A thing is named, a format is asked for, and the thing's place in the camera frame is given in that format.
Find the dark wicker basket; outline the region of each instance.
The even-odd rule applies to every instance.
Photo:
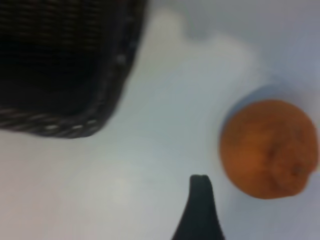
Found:
[[[0,128],[79,138],[115,110],[146,0],[1,0]]]

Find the white table surface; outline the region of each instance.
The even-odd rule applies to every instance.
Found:
[[[209,175],[228,240],[318,240],[320,176],[259,200],[226,178],[221,125],[274,96],[319,125],[320,4],[154,0],[118,111],[93,137],[0,132],[1,240],[170,240],[192,174]]]

